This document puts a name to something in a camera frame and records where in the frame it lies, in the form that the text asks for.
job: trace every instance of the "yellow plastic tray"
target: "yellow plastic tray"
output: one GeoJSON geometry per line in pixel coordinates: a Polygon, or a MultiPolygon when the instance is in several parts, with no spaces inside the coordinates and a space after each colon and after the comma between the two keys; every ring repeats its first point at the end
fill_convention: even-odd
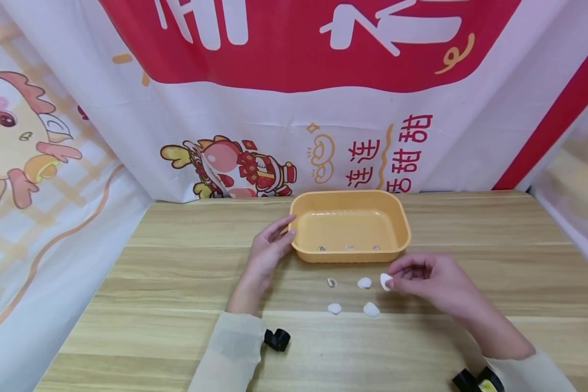
{"type": "Polygon", "coordinates": [[[290,213],[297,215],[292,245],[309,263],[384,263],[411,240],[401,202],[385,191],[304,193],[290,213]]]}

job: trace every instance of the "right hand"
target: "right hand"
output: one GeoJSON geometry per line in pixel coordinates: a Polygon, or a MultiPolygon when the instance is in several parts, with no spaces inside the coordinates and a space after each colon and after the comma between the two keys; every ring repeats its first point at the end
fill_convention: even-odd
{"type": "Polygon", "coordinates": [[[490,313],[493,306],[451,256],[413,253],[388,268],[394,277],[386,285],[401,293],[424,298],[455,319],[490,313]]]}

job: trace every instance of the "black clip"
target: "black clip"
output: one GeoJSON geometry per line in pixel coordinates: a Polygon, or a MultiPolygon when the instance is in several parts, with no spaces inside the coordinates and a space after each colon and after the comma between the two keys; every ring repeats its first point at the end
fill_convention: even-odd
{"type": "Polygon", "coordinates": [[[274,333],[267,329],[264,335],[264,343],[276,351],[283,352],[290,343],[290,334],[282,329],[277,329],[274,333]]]}
{"type": "Polygon", "coordinates": [[[452,379],[452,383],[460,392],[504,392],[501,380],[491,368],[485,368],[478,376],[473,376],[464,369],[452,379]]]}

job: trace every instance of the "table surface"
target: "table surface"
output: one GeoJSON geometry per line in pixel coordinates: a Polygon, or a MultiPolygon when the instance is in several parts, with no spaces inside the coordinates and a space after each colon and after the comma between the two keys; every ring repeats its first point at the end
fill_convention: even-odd
{"type": "MultiPolygon", "coordinates": [[[[405,194],[410,252],[453,252],[484,293],[580,392],[588,392],[588,263],[529,195],[405,194]]],[[[253,236],[290,198],[155,203],[36,389],[186,392],[253,236]]],[[[483,359],[471,338],[413,297],[375,284],[386,265],[279,265],[264,319],[292,335],[267,350],[251,391],[451,391],[483,359]],[[327,278],[337,281],[330,289],[327,278]],[[381,310],[368,318],[368,301],[381,310]],[[343,313],[327,313],[339,302],[343,313]]]]}

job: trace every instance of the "fabric backdrop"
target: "fabric backdrop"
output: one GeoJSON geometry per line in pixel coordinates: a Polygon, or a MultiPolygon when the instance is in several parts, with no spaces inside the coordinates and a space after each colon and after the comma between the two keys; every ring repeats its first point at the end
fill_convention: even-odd
{"type": "Polygon", "coordinates": [[[532,193],[588,258],[588,109],[571,131],[532,193]]]}
{"type": "Polygon", "coordinates": [[[2,4],[140,184],[177,202],[492,189],[588,55],[588,1],[2,4]]]}
{"type": "Polygon", "coordinates": [[[0,392],[30,392],[151,199],[0,5],[0,392]]]}

